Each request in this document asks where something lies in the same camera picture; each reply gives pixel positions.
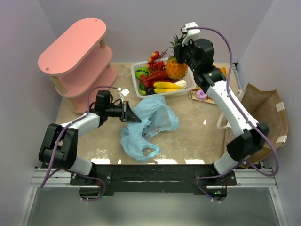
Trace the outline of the dark green toy vegetable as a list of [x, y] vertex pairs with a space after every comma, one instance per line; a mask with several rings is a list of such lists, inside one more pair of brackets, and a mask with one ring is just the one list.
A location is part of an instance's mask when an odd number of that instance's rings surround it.
[[142, 91], [146, 91], [147, 87], [144, 86], [144, 84], [142, 82], [139, 83], [139, 89]]

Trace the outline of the white green toy leek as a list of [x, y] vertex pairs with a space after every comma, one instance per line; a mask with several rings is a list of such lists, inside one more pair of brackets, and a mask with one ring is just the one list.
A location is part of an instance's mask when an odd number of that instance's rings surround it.
[[179, 86], [181, 89], [187, 88], [187, 82], [185, 80], [179, 80], [174, 83], [175, 85]]

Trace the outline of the orange toy pineapple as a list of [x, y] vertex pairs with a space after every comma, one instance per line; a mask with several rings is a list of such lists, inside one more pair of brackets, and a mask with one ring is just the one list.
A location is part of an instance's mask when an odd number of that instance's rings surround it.
[[185, 63], [177, 63], [175, 51], [168, 58], [166, 72], [168, 77], [174, 80], [182, 79], [187, 74], [187, 65]]

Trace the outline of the brown jute grocery bag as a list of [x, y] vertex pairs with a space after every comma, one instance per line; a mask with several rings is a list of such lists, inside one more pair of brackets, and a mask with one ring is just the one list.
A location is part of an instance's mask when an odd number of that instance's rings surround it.
[[[288, 134], [288, 123], [284, 103], [278, 91], [261, 91], [248, 83], [236, 96], [245, 109], [259, 122], [266, 123], [269, 127], [268, 139], [277, 149], [285, 145]], [[217, 122], [218, 129], [225, 129], [221, 157], [226, 152], [226, 145], [234, 139], [230, 124], [225, 124], [224, 116], [220, 115]], [[265, 142], [263, 148], [249, 157], [249, 161], [257, 163], [273, 154], [270, 146]]]

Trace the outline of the yellow toy bananas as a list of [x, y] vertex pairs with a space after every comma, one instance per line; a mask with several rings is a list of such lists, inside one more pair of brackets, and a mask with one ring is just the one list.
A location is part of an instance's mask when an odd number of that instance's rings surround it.
[[176, 85], [175, 83], [163, 81], [155, 82], [153, 84], [153, 88], [155, 94], [173, 92], [181, 89], [181, 87], [179, 85]]

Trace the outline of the purple toy donut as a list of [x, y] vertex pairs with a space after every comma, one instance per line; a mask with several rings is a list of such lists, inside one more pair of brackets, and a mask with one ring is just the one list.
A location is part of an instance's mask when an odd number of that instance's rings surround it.
[[197, 92], [196, 92], [196, 97], [199, 99], [199, 100], [206, 100], [207, 99], [207, 93], [205, 93], [203, 90], [199, 89]]

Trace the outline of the blue plastic bag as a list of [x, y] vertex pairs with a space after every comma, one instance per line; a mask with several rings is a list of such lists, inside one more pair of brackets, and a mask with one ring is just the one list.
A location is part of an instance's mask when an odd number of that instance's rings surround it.
[[122, 129], [120, 144], [129, 157], [148, 161], [161, 152], [150, 139], [160, 132], [177, 130], [179, 119], [162, 95], [144, 98], [133, 111], [141, 122], [129, 122]]

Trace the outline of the toy croissant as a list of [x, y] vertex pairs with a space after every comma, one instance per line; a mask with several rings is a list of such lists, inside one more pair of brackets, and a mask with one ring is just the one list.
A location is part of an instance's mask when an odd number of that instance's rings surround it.
[[226, 68], [225, 68], [225, 67], [221, 68], [220, 70], [221, 70], [221, 72], [222, 72], [225, 76], [227, 75], [227, 71], [226, 71]]

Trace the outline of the black base frame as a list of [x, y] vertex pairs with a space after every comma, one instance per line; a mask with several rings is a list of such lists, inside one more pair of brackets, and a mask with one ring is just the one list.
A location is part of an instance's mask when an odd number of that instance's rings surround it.
[[73, 186], [100, 185], [105, 195], [116, 192], [193, 193], [205, 190], [213, 197], [227, 195], [226, 187], [237, 184], [233, 171], [219, 176], [210, 164], [94, 165], [87, 178], [75, 175]]

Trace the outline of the green toy watermelon ball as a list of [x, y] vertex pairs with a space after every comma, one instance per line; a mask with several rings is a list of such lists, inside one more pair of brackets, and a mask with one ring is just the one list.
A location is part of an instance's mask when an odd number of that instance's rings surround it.
[[149, 71], [146, 67], [139, 67], [137, 68], [137, 70], [135, 71], [135, 76], [137, 79], [141, 79], [141, 76], [149, 76]]

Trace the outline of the pink three-tier shelf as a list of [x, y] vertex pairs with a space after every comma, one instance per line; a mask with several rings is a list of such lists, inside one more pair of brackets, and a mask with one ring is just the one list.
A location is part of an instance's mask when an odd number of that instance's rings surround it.
[[104, 37], [106, 24], [84, 18], [71, 25], [39, 59], [38, 66], [74, 113], [82, 114], [95, 101], [96, 87], [109, 89], [117, 78], [111, 65], [112, 50]]

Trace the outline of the red toy lobster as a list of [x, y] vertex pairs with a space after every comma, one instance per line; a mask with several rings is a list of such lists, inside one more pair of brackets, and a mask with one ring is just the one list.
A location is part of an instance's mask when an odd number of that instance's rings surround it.
[[141, 82], [145, 87], [149, 87], [150, 83], [154, 80], [166, 79], [168, 78], [168, 74], [166, 71], [159, 71], [149, 76], [141, 75]]

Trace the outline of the white plastic basket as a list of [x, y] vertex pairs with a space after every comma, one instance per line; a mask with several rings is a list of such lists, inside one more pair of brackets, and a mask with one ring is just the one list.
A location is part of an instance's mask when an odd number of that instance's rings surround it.
[[[142, 61], [142, 62], [138, 62], [138, 63], [133, 63], [131, 66], [131, 76], [132, 76], [132, 81], [133, 81], [133, 85], [134, 85], [134, 89], [136, 92], [136, 95], [139, 98], [147, 98], [147, 97], [152, 97], [155, 96], [156, 94], [153, 95], [146, 95], [143, 96], [139, 93], [139, 84], [140, 81], [136, 78], [135, 76], [135, 71], [139, 68], [139, 67], [143, 67], [146, 65], [148, 61]], [[161, 93], [161, 95], [167, 97], [176, 97], [176, 96], [181, 96], [181, 95], [186, 95], [189, 93], [189, 91], [193, 90], [197, 85], [194, 81], [194, 77], [193, 77], [193, 71], [188, 68], [187, 72], [186, 72], [186, 76], [183, 78], [186, 83], [187, 83], [187, 87], [185, 89], [181, 89], [179, 91], [173, 91], [173, 92], [166, 92], [166, 93]]]

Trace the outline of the floral serving tray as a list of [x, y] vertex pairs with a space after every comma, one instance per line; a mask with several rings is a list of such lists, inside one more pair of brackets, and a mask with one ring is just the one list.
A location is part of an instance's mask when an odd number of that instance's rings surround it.
[[196, 87], [195, 89], [189, 91], [189, 98], [202, 101], [210, 104], [215, 104], [214, 100], [211, 99], [210, 96], [207, 95], [200, 87]]

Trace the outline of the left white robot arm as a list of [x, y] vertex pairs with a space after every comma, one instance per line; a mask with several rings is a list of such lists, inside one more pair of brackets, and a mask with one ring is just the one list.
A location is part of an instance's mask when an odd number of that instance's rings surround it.
[[88, 103], [87, 111], [80, 117], [63, 124], [52, 123], [47, 127], [39, 152], [39, 161], [48, 164], [45, 178], [50, 177], [53, 166], [88, 176], [93, 164], [77, 155], [78, 139], [102, 126], [109, 117], [119, 118], [121, 122], [137, 122], [141, 119], [131, 110], [124, 97], [128, 89], [118, 88], [119, 104], [112, 100], [108, 90], [99, 90], [95, 101]]

